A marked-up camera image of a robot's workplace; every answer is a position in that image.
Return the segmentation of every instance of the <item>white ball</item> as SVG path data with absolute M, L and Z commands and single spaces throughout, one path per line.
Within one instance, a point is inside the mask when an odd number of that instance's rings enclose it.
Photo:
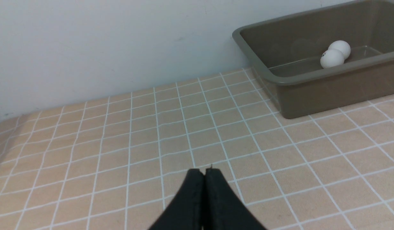
M 343 57 L 346 59 L 351 54 L 351 46 L 346 41 L 335 41 L 330 44 L 329 50 L 339 50 L 342 52 Z
M 325 68 L 341 65 L 345 62 L 342 52 L 339 50 L 327 50 L 321 57 L 321 66 Z

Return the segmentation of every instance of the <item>ping pong ball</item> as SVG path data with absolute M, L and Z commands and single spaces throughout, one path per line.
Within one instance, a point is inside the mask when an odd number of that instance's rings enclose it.
M 329 50 L 339 50 L 343 54 L 343 58 L 348 58 L 351 54 L 351 46 L 346 41 L 335 41 L 330 44 Z
M 341 65 L 345 62 L 342 52 L 339 50 L 327 50 L 321 57 L 321 66 L 325 68 Z

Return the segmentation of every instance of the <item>white wall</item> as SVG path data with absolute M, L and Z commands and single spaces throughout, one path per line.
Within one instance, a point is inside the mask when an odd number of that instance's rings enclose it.
M 240 26 L 346 0 L 0 0 L 0 119 L 247 65 Z

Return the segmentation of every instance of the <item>white grout line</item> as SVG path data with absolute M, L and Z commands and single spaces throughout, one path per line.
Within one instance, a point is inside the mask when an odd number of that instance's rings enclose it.
M 65 108 L 65 106 L 62 107 L 62 109 L 61 109 L 61 114 L 59 115 L 58 122 L 56 123 L 55 130 L 53 131 L 52 138 L 51 138 L 51 140 L 49 141 L 48 147 L 46 147 L 46 150 L 45 150 L 45 152 L 43 153 L 41 165 L 39 166 L 38 172 L 37 172 L 37 174 L 36 174 L 36 176 L 35 176 L 34 183 L 33 183 L 33 185 L 32 185 L 32 189 L 31 189 L 31 191 L 29 192 L 28 198 L 26 199 L 25 205 L 24 205 L 24 207 L 23 207 L 22 213 L 20 214 L 20 217 L 19 217 L 19 220 L 18 220 L 18 222 L 17 222 L 17 226 L 15 227 L 15 230 L 17 230 L 17 229 L 19 228 L 19 224 L 20 224 L 20 222 L 21 222 L 21 220 L 22 220 L 22 217 L 23 217 L 23 215 L 25 214 L 25 209 L 26 209 L 27 206 L 28 206 L 29 199 L 31 198 L 32 192 L 33 192 L 34 189 L 35 189 L 36 182 L 38 181 L 39 173 L 41 172 L 43 163 L 45 162 L 45 154 L 46 154 L 46 152 L 48 151 L 49 147 L 51 146 L 53 137 L 55 136 L 55 133 L 56 133 L 56 128 L 58 127 L 59 121 L 61 120 L 61 115 L 62 115 L 62 112 L 64 111 L 64 108 Z
M 260 98 L 263 100 L 263 96 L 262 96 L 260 93 L 258 93 L 258 95 L 259 95 Z M 267 106 L 267 108 L 271 111 L 271 108 L 268 106 L 268 104 L 267 104 L 265 101 L 264 101 L 264 104 L 265 104 L 265 106 Z M 285 129 L 283 128 L 283 125 L 279 122 L 279 120 L 277 119 L 277 117 L 276 117 L 274 114 L 272 114 L 272 115 L 273 115 L 274 119 L 278 122 L 278 124 L 280 125 L 280 127 L 282 127 L 282 129 L 283 129 L 283 131 L 285 132 L 285 134 L 288 136 L 288 134 L 286 133 Z M 245 123 L 245 126 L 247 127 L 248 131 L 250 132 L 250 135 L 251 135 L 252 139 L 254 140 L 254 142 L 255 142 L 257 148 L 258 148 L 259 150 L 261 150 L 260 145 L 258 144 L 258 142 L 257 142 L 257 140 L 256 140 L 256 138 L 255 138 L 255 136 L 252 134 L 251 129 L 249 128 L 249 126 L 248 126 L 248 124 L 247 124 L 247 121 L 244 120 L 244 123 Z M 267 160 L 266 157 L 264 156 L 264 153 L 263 153 L 263 152 L 261 153 L 261 157 L 263 158 L 264 162 L 266 163 L 266 165 L 267 165 L 267 167 L 268 167 L 268 171 L 271 172 L 271 176 L 272 176 L 272 178 L 274 179 L 274 181 L 275 181 L 275 183 L 276 183 L 276 185 L 277 185 L 277 187 L 278 187 L 280 193 L 282 194 L 283 199 L 285 200 L 286 204 L 288 205 L 289 210 L 291 211 L 293 217 L 295 218 L 295 221 L 299 224 L 298 216 L 296 215 L 296 213 L 294 212 L 294 209 L 292 208 L 291 204 L 289 203 L 288 198 L 287 198 L 286 194 L 284 193 L 284 191 L 282 190 L 282 187 L 281 187 L 281 185 L 279 184 L 279 182 L 278 182 L 278 180 L 277 180 L 275 174 L 272 172 L 271 166 L 270 166 L 270 164 L 268 163 L 268 160 Z M 299 228 L 300 228 L 301 230 L 303 230 L 303 227 L 302 227 L 301 224 L 299 224 Z
M 203 90 L 203 86 L 201 85 L 200 79 L 199 79 L 198 83 L 200 84 L 201 90 Z M 217 128 L 217 126 L 215 125 L 215 124 L 216 124 L 216 121 L 214 120 L 213 113 L 211 112 L 211 108 L 210 108 L 209 103 L 208 103 L 208 101 L 207 101 L 206 93 L 205 93 L 204 91 L 203 91 L 203 96 L 204 96 L 204 100 L 206 101 L 207 108 L 209 109 L 209 113 L 210 113 L 210 116 L 211 116 L 211 120 L 213 121 L 214 128 L 216 129 L 216 133 L 217 133 L 218 139 L 219 139 L 219 141 L 220 141 L 222 150 L 223 150 L 223 152 L 224 152 L 225 159 L 226 159 L 226 161 L 227 161 L 228 167 L 230 168 L 230 171 L 231 171 L 231 174 L 232 174 L 232 178 L 233 178 L 234 180 L 236 180 L 235 173 L 234 173 L 234 171 L 232 170 L 232 166 L 231 166 L 230 160 L 229 160 L 229 158 L 228 158 L 227 151 L 225 150 L 224 143 L 223 143 L 223 140 L 221 139 L 221 136 L 220 136 L 220 133 L 219 133 L 219 131 L 218 131 L 218 128 Z M 239 194 L 239 196 L 240 196 L 240 198 L 241 198 L 242 203 L 245 204 L 244 198 L 242 197 L 242 193 L 241 193 L 240 186 L 238 185 L 237 182 L 235 182 L 235 186 L 237 187 L 237 191 L 238 191 L 238 194 Z
M 83 116 L 85 116 L 86 105 L 87 105 L 87 102 L 85 103 L 85 105 L 83 107 L 82 118 L 80 120 L 80 125 L 79 125 L 79 128 L 78 128 L 78 131 L 80 130 L 80 127 L 82 127 L 82 121 L 83 121 Z M 76 141 L 77 141 L 78 137 L 79 137 L 79 132 L 77 133 L 76 138 L 75 138 L 75 142 L 73 143 L 72 149 L 70 150 L 70 159 L 69 159 L 69 163 L 68 163 L 68 168 L 67 168 L 67 171 L 65 173 L 64 181 L 62 182 L 62 188 L 61 188 L 61 192 L 59 193 L 58 201 L 56 202 L 55 211 L 53 213 L 52 220 L 51 220 L 51 228 L 50 228 L 50 230 L 52 230 L 53 224 L 55 222 L 55 217 L 56 217 L 56 214 L 58 212 L 59 203 L 61 201 L 62 193 L 63 193 L 64 188 L 65 188 L 65 183 L 66 183 L 66 180 L 68 179 L 68 173 L 69 173 L 69 169 L 70 169 L 70 164 L 72 162 L 72 157 L 73 157 L 73 149 L 75 147 L 75 144 L 76 144 Z
M 130 144 L 131 144 L 131 121 L 132 121 L 132 116 L 133 116 L 133 110 L 132 110 L 132 105 L 133 105 L 133 95 L 130 93 L 130 127 L 129 127 L 129 147 L 128 147 L 128 160 L 127 160 L 127 181 L 126 181 L 126 203 L 124 204 L 125 209 L 124 209 L 124 230 L 127 230 L 127 205 L 129 203 L 129 183 L 130 183 L 130 157 L 131 157 L 131 152 L 130 152 Z
M 162 198 L 164 197 L 164 184 L 163 184 L 163 167 L 162 167 L 162 151 L 160 149 L 160 131 L 159 131 L 159 118 L 157 113 L 157 103 L 156 103 L 156 91 L 153 88 L 154 93 L 154 109 L 156 111 L 156 126 L 157 126 L 157 145 L 159 146 L 159 164 L 160 164 L 160 183 L 162 184 Z M 166 209 L 166 201 L 162 200 L 163 210 Z
M 93 190 L 92 190 L 92 195 L 91 195 L 91 204 L 90 204 L 90 207 L 89 207 L 89 216 L 91 216 L 91 214 L 92 214 L 93 199 L 95 197 L 96 182 L 98 180 L 100 158 L 101 158 L 101 153 L 102 153 L 103 137 L 105 136 L 105 128 L 106 128 L 107 116 L 108 116 L 108 111 L 109 111 L 109 101 L 110 101 L 110 97 L 107 99 L 106 118 L 105 118 L 105 123 L 103 124 L 102 138 L 100 140 L 100 147 L 99 147 L 99 154 L 98 154 L 98 164 L 96 166 L 95 182 L 93 183 Z M 86 229 L 87 230 L 89 230 L 90 222 L 91 222 L 91 219 L 88 218 L 88 222 L 87 222 L 87 225 L 86 225 Z

